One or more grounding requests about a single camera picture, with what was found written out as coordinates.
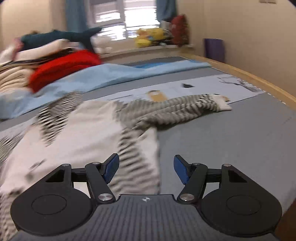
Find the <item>blue curtain left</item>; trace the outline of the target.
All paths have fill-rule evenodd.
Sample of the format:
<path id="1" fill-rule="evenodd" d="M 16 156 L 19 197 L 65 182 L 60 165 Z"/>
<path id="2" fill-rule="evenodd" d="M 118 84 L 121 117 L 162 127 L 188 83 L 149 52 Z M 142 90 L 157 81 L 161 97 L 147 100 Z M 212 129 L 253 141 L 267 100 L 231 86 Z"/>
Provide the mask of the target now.
<path id="1" fill-rule="evenodd" d="M 85 1 L 65 1 L 66 27 L 70 32 L 83 32 L 88 29 Z"/>

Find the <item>yellow plush toy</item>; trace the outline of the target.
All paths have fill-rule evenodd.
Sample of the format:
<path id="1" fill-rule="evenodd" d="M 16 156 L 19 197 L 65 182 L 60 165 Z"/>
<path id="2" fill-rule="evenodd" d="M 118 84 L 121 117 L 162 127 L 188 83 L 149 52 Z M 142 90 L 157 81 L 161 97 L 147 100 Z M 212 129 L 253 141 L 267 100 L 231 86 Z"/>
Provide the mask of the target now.
<path id="1" fill-rule="evenodd" d="M 169 30 L 162 28 L 138 29 L 134 42 L 137 48 L 157 46 L 161 43 L 170 42 L 172 34 Z"/>

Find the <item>beige folded quilt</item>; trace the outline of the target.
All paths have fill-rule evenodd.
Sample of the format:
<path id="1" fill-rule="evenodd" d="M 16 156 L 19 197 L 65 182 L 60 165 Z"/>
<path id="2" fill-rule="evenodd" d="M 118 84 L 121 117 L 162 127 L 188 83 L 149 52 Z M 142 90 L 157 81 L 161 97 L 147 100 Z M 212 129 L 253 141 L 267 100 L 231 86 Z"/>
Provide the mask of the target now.
<path id="1" fill-rule="evenodd" d="M 39 66 L 78 49 L 78 42 L 66 39 L 20 52 L 16 52 L 15 45 L 10 45 L 1 51 L 1 93 L 27 88 L 29 78 Z"/>

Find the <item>blue curtain right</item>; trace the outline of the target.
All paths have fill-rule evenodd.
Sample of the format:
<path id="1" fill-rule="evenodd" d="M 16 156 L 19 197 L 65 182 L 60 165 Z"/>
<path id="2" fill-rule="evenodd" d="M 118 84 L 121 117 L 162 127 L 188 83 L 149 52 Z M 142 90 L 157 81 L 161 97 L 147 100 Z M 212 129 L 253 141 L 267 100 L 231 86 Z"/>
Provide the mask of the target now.
<path id="1" fill-rule="evenodd" d="M 156 0 L 157 20 L 170 22 L 177 16 L 177 7 L 175 0 Z"/>

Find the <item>grey printed bed sheet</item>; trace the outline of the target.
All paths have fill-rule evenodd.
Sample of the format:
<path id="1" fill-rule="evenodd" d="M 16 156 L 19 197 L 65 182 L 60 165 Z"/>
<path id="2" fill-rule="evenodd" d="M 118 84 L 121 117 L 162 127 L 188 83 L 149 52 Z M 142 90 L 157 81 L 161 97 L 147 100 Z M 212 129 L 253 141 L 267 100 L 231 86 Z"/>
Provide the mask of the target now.
<path id="1" fill-rule="evenodd" d="M 200 94 L 224 96 L 230 110 L 206 111 L 194 120 L 158 126 L 158 194 L 178 195 L 182 189 L 173 168 L 174 156 L 180 155 L 189 163 L 209 168 L 233 165 L 275 196 L 283 210 L 295 200 L 295 112 L 243 80 L 207 67 L 78 93 L 83 101 L 124 103 L 138 99 L 162 102 Z M 34 114 L 20 116 L 18 125 L 30 121 L 52 102 Z"/>

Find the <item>teal shark plush toy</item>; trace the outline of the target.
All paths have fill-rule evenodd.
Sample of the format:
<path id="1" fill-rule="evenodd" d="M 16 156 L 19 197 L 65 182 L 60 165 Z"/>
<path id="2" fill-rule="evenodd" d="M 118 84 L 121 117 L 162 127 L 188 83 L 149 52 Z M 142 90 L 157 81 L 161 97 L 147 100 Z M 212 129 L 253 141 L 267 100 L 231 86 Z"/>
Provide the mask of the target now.
<path id="1" fill-rule="evenodd" d="M 66 39 L 70 42 L 79 42 L 85 49 L 94 52 L 91 37 L 98 34 L 101 30 L 101 27 L 95 27 L 83 32 L 53 30 L 42 34 L 27 34 L 21 37 L 21 42 L 23 43 L 22 50 L 34 49 L 49 44 L 55 40 Z"/>

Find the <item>window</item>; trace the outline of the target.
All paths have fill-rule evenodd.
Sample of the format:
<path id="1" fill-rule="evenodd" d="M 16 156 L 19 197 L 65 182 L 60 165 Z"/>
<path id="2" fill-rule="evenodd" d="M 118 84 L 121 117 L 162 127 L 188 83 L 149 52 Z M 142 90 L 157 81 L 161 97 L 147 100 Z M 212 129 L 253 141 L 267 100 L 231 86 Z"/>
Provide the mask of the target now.
<path id="1" fill-rule="evenodd" d="M 135 38 L 137 30 L 159 26 L 155 0 L 85 1 L 88 25 L 113 41 Z"/>

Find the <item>dark red plush toy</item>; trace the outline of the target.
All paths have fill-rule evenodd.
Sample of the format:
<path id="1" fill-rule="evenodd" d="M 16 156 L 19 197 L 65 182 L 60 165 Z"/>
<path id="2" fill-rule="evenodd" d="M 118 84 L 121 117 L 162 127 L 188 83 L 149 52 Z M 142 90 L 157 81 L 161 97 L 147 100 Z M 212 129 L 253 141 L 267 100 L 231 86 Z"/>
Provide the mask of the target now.
<path id="1" fill-rule="evenodd" d="M 179 47 L 189 44 L 189 26 L 185 15 L 178 15 L 171 21 L 172 42 Z"/>

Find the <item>red pillow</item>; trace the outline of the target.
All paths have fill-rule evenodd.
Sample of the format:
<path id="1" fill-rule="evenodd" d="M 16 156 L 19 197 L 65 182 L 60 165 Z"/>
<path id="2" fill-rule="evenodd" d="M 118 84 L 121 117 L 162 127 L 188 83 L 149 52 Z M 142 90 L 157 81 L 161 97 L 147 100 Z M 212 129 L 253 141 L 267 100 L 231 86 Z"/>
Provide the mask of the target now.
<path id="1" fill-rule="evenodd" d="M 97 54 L 88 50 L 79 50 L 42 64 L 30 76 L 28 86 L 36 93 L 56 80 L 100 64 L 102 64 L 102 61 Z"/>

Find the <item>black white striped garment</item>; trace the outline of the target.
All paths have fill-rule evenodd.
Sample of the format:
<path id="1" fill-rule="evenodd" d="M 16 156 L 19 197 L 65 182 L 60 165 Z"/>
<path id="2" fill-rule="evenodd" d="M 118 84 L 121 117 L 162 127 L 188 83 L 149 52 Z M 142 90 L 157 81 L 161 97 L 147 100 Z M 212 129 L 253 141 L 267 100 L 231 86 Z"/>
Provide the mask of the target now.
<path id="1" fill-rule="evenodd" d="M 63 163 L 82 168 L 117 153 L 119 169 L 109 184 L 114 195 L 158 194 L 158 126 L 230 108 L 216 94 L 124 103 L 83 101 L 72 92 L 52 102 L 30 121 L 1 132 L 1 240 L 16 233 L 12 202 Z"/>

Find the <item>purple bin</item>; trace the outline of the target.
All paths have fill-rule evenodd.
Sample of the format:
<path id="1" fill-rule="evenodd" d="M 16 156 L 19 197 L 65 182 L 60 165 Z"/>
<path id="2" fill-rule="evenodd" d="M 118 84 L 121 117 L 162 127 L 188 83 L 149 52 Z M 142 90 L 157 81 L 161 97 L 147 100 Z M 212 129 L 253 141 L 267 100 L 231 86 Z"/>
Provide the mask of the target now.
<path id="1" fill-rule="evenodd" d="M 218 62 L 225 62 L 225 45 L 222 39 L 204 39 L 205 57 Z"/>

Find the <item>light blue blanket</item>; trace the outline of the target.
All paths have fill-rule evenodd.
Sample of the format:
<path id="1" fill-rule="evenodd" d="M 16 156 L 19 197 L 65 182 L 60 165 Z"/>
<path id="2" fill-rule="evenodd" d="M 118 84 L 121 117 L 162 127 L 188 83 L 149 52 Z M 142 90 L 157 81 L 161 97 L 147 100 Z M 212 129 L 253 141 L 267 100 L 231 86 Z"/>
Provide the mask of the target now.
<path id="1" fill-rule="evenodd" d="M 1 119 L 16 118 L 73 91 L 85 93 L 137 79 L 210 66 L 207 62 L 181 60 L 149 63 L 138 66 L 106 63 L 89 67 L 54 81 L 36 93 L 32 93 L 29 90 L 15 90 L 10 93 L 1 93 Z"/>

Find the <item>blue curtain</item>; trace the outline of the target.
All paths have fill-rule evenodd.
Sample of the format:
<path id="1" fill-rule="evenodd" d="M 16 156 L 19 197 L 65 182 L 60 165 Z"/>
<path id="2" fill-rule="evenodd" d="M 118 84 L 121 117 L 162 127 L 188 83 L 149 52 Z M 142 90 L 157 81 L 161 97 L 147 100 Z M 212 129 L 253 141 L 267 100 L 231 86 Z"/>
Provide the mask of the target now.
<path id="1" fill-rule="evenodd" d="M 156 0 L 157 20 L 170 22 L 177 16 L 177 7 L 175 0 Z"/>
<path id="2" fill-rule="evenodd" d="M 70 32 L 83 32 L 88 29 L 85 1 L 65 1 L 66 27 Z"/>

